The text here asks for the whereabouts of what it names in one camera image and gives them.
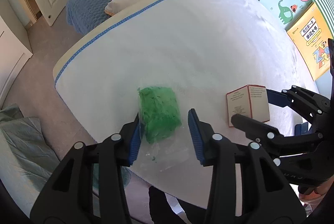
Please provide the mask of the person's right hand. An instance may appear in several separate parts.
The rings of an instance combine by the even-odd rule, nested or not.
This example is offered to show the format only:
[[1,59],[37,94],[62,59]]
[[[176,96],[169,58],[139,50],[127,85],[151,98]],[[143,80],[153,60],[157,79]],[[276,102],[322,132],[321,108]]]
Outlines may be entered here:
[[302,201],[315,200],[324,196],[331,187],[331,182],[325,182],[313,190],[307,190],[305,194],[299,194],[299,198]]

